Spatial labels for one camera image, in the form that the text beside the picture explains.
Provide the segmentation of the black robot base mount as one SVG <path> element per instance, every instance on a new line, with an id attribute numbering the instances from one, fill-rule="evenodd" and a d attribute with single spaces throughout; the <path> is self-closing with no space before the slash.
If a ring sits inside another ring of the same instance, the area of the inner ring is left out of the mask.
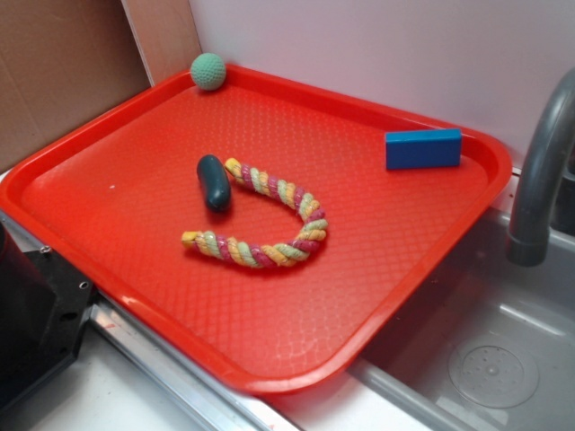
<path id="1" fill-rule="evenodd" d="M 56 251 L 22 251 L 1 228 L 1 411 L 78 357 L 95 289 Z"/>

